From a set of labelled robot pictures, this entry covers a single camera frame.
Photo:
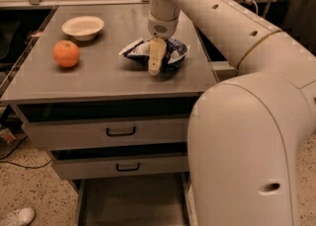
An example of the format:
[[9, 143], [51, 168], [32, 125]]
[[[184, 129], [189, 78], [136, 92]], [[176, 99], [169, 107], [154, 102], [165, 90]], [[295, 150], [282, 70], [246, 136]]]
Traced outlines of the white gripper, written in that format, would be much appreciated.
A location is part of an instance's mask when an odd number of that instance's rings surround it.
[[166, 53], [166, 42], [164, 39], [172, 37], [177, 29], [179, 19], [165, 21], [148, 14], [148, 31], [154, 37], [149, 42], [148, 72], [150, 75], [158, 75], [162, 60]]

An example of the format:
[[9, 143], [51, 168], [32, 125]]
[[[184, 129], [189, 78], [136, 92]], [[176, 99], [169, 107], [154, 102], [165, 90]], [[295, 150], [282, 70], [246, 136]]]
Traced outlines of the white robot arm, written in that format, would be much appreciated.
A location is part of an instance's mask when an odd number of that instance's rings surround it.
[[151, 0], [178, 7], [237, 75], [197, 100], [188, 155], [198, 226], [300, 226], [296, 155], [315, 130], [313, 54], [233, 0]]

